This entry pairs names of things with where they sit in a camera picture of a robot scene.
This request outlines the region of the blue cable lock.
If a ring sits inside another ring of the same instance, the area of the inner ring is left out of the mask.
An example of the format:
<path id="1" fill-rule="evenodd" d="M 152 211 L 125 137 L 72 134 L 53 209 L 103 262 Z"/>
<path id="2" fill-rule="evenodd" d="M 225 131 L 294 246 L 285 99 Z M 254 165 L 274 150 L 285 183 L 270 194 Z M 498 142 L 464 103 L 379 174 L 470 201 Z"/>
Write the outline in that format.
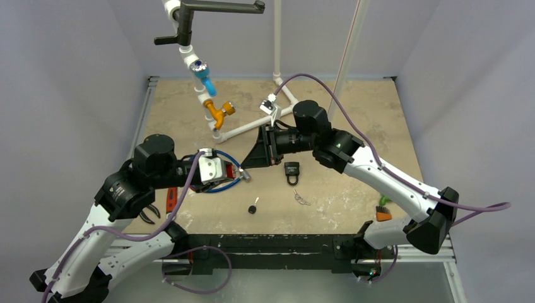
<path id="1" fill-rule="evenodd" d="M 252 180 L 250 174 L 245 169 L 243 169 L 241 164 L 236 159 L 234 159 L 231 155 L 229 155 L 228 153 L 223 152 L 221 150 L 216 150 L 216 154 L 219 155 L 219 156 L 223 156 L 223 157 L 229 159 L 229 161 L 231 161 L 238 168 L 238 172 L 240 173 L 240 177 L 234 179 L 232 182 L 230 182 L 230 183 L 228 183 L 226 185 L 209 189 L 208 191 L 206 191 L 206 193 L 211 193 L 211 194 L 220 193 L 222 191 L 226 191 L 227 189 L 232 188 L 233 186 L 236 186 L 238 183 L 240 183 L 242 181 L 250 182 Z"/>

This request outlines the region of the red cable padlock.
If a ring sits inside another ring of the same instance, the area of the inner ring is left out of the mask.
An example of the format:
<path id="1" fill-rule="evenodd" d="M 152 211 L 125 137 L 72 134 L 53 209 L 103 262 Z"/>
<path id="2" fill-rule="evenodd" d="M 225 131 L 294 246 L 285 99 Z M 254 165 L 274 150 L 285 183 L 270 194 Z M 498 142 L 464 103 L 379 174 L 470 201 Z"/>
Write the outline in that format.
<path id="1" fill-rule="evenodd" d="M 206 191 L 208 191 L 209 189 L 226 185 L 232 182 L 234 179 L 236 179 L 236 176 L 234 173 L 233 165 L 228 164 L 226 165 L 226 179 L 222 181 L 215 181 L 210 184 L 202 185 L 202 186 L 189 186 L 189 189 L 191 189 L 195 193 L 206 193 Z"/>

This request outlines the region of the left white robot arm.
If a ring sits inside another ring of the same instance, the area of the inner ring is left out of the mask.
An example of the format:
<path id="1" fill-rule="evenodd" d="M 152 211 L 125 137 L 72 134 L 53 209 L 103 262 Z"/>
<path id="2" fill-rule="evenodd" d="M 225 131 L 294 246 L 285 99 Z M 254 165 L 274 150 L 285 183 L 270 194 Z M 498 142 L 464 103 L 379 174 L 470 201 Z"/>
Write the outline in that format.
<path id="1" fill-rule="evenodd" d="M 225 153 L 203 148 L 179 158 L 174 140 L 153 134 L 131 158 L 108 176 L 90 212 L 62 256 L 32 273 L 30 282 L 43 302 L 102 302 L 125 277 L 160 258 L 191 258 L 196 247 L 175 216 L 190 188 L 202 193 L 238 181 L 239 163 Z M 146 236 L 124 233 L 150 208 L 159 189 L 171 190 L 171 210 Z"/>

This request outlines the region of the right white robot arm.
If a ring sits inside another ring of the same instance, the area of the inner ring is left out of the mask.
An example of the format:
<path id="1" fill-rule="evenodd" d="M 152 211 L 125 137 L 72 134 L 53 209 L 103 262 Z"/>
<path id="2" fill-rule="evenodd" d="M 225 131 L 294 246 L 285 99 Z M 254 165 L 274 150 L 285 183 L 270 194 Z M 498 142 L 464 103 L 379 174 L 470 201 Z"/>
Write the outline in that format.
<path id="1" fill-rule="evenodd" d="M 457 191 L 428 186 L 375 158 L 372 148 L 362 140 L 333 128 L 326 110 L 313 100 L 297 103 L 293 117 L 295 126 L 288 129 L 260 126 L 257 141 L 242 167 L 270 167 L 280 164 L 286 154 L 312 152 L 321 165 L 364 182 L 406 213 L 396 220 L 367 222 L 354 240 L 360 256 L 369 257 L 378 249 L 400 244 L 411 244 L 427 254 L 439 252 L 457 212 L 436 200 L 443 198 L 457 204 Z"/>

